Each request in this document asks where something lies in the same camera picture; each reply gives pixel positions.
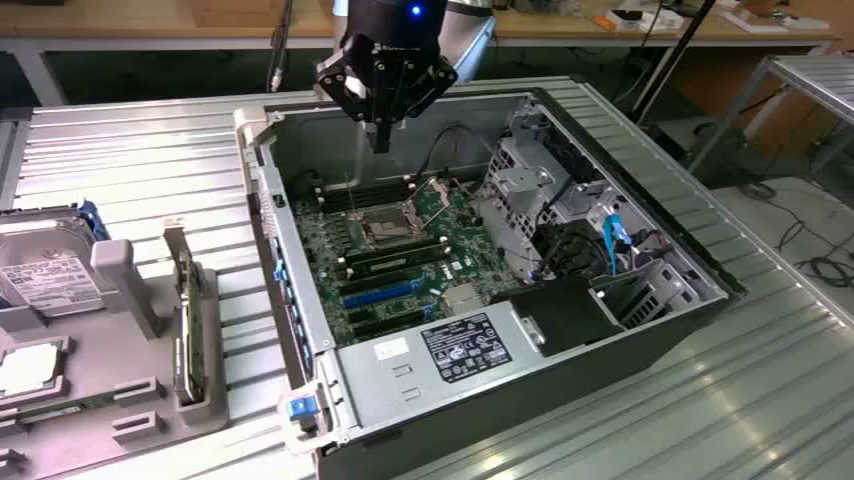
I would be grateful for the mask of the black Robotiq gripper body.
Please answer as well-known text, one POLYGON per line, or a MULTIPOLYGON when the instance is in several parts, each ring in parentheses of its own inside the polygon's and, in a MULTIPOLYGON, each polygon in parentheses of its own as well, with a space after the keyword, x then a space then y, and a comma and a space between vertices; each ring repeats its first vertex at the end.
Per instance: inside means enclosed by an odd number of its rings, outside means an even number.
POLYGON ((375 55, 388 50, 417 68, 431 66, 440 57, 445 8, 445 1, 348 1, 340 41, 344 64, 350 70, 368 70, 377 62, 375 55))

